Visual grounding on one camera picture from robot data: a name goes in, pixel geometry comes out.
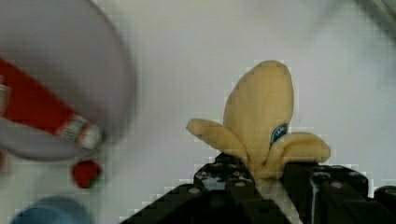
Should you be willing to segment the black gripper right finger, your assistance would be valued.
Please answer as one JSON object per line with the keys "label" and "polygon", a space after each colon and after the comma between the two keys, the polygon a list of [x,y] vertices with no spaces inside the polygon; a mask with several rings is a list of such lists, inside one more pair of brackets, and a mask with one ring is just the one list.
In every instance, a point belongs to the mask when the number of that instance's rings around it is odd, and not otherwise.
{"label": "black gripper right finger", "polygon": [[281,182],[304,224],[396,224],[395,188],[370,196],[368,178],[345,166],[292,162]]}

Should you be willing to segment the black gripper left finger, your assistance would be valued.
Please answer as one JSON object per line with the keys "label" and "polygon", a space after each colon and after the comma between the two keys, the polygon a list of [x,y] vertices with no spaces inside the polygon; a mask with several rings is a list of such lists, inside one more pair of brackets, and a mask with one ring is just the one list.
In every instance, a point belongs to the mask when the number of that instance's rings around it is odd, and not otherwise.
{"label": "black gripper left finger", "polygon": [[180,185],[121,224],[291,224],[272,200],[261,196],[247,167],[219,154]]}

